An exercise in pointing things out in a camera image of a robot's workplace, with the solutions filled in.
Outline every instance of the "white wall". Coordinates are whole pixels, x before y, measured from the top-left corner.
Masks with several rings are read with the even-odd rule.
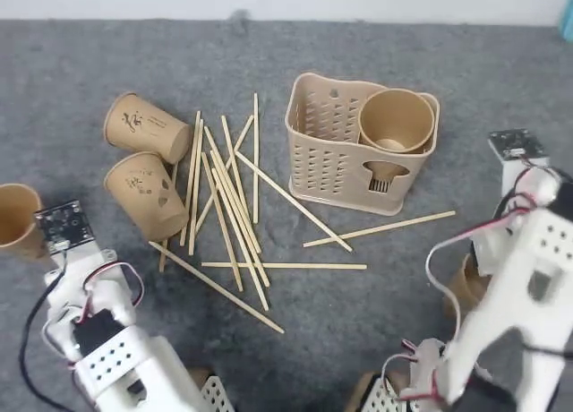
[[[0,19],[446,22],[555,25],[567,0],[0,0]]]

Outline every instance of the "cup logo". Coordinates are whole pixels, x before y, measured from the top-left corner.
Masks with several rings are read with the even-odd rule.
[[[132,133],[136,132],[135,127],[141,128],[141,119],[142,116],[137,110],[134,114],[130,115],[127,112],[124,112],[122,115],[122,121],[129,127],[129,131]]]

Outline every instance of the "basket hole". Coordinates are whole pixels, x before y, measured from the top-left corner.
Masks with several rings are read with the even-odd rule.
[[[410,173],[404,166],[388,161],[366,161],[363,166],[372,172],[372,181],[377,182],[391,183],[396,176],[406,176]]]

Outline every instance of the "black wire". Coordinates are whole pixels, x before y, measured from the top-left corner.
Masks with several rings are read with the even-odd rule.
[[[523,345],[525,351],[534,352],[536,354],[545,354],[546,356],[560,356],[566,360],[573,360],[573,351],[557,351],[555,349],[532,347],[531,345]]]
[[[34,305],[34,307],[32,307],[32,310],[30,311],[30,314],[28,315],[28,318],[27,318],[26,323],[24,324],[24,328],[22,330],[20,353],[18,354],[18,363],[20,365],[21,377],[23,378],[23,380],[26,383],[26,386],[28,387],[30,392],[37,399],[48,404],[49,406],[51,406],[52,408],[54,408],[56,410],[63,410],[64,412],[73,412],[72,409],[69,409],[64,405],[61,405],[57,401],[52,400],[51,398],[46,396],[44,393],[42,393],[40,390],[38,390],[38,388],[36,388],[36,385],[34,385],[34,382],[31,380],[30,375],[28,373],[28,368],[26,367],[26,348],[28,347],[28,340],[30,338],[30,329],[31,329],[32,323],[34,322],[34,318],[38,314],[40,307],[42,307],[42,305],[46,301],[46,298],[49,296],[49,294],[52,291],[54,291],[54,288],[56,288],[57,284],[64,277],[67,265],[68,265],[67,253],[64,253],[64,267],[62,268],[62,271],[60,272],[59,275],[57,275],[57,277],[52,281],[52,283],[47,286],[46,290],[39,297],[39,299],[36,302],[36,304]]]

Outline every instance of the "cup rim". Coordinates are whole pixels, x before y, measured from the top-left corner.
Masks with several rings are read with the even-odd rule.
[[[382,148],[379,144],[374,142],[363,130],[362,114],[363,114],[364,108],[366,107],[368,102],[371,101],[374,97],[378,97],[378,96],[380,96],[380,94],[383,94],[383,93],[386,93],[389,91],[404,92],[404,93],[408,93],[408,94],[416,96],[418,99],[420,99],[424,103],[424,105],[428,108],[430,115],[432,116],[432,126],[429,128],[428,133],[424,136],[424,138],[421,139],[416,145],[411,146],[409,148],[404,148],[403,150],[392,150],[392,149],[388,149],[388,148]],[[428,100],[426,100],[424,97],[422,97],[419,93],[412,91],[412,90],[408,90],[406,88],[387,88],[385,90],[377,91],[377,92],[373,93],[370,97],[368,97],[364,101],[364,103],[360,106],[360,109],[358,110],[358,127],[359,127],[359,131],[360,131],[360,136],[364,137],[364,139],[371,146],[373,146],[373,148],[376,148],[377,150],[384,150],[386,152],[390,152],[390,153],[394,153],[394,154],[407,154],[408,152],[411,152],[413,150],[420,149],[420,147],[422,147],[428,141],[428,139],[430,139],[432,137],[433,130],[434,130],[435,126],[436,126],[436,115],[433,113],[432,106],[430,105]]]
[[[153,152],[152,150],[143,150],[141,152],[135,152],[134,154],[128,155],[127,157],[120,159],[119,161],[117,161],[110,169],[109,171],[106,173],[106,177],[104,177],[104,188],[106,188],[106,190],[109,191],[109,188],[107,188],[107,180],[109,178],[109,176],[118,168],[120,167],[122,164],[124,164],[126,161],[130,160],[130,159],[134,159],[136,157],[140,157],[141,155],[154,155],[156,156],[161,163],[163,164],[163,159],[161,158],[161,156],[159,154],[157,154],[157,152]]]
[[[117,96],[114,100],[114,102],[111,104],[111,107],[107,110],[106,113],[106,119],[104,121],[104,139],[106,140],[107,143],[109,143],[110,145],[113,145],[113,143],[111,143],[109,141],[109,139],[107,138],[107,124],[109,123],[109,117],[111,116],[111,113],[115,110],[115,107],[117,106],[117,103],[119,103],[122,99],[124,99],[127,96],[131,96],[134,95],[135,97],[137,97],[137,94],[133,91],[127,91],[124,92],[122,94],[120,94],[119,96]]]
[[[38,192],[32,188],[29,185],[26,184],[19,184],[16,182],[10,183],[10,184],[1,184],[0,185],[0,192],[2,192],[2,190],[4,188],[8,188],[11,186],[15,186],[15,187],[20,187],[20,188],[24,188],[26,191],[29,191],[36,199],[36,204],[37,204],[37,209],[36,210],[41,210],[42,209],[42,200],[40,199],[40,196],[38,194]],[[8,242],[7,244],[0,244],[0,248],[7,248],[8,246],[12,246],[17,244],[18,242],[20,242],[24,237],[26,237],[27,235],[30,234],[30,232],[36,228],[36,223],[31,222],[30,225],[28,226],[28,228],[26,228],[26,231],[20,236],[18,237],[16,240],[13,240],[12,242]]]

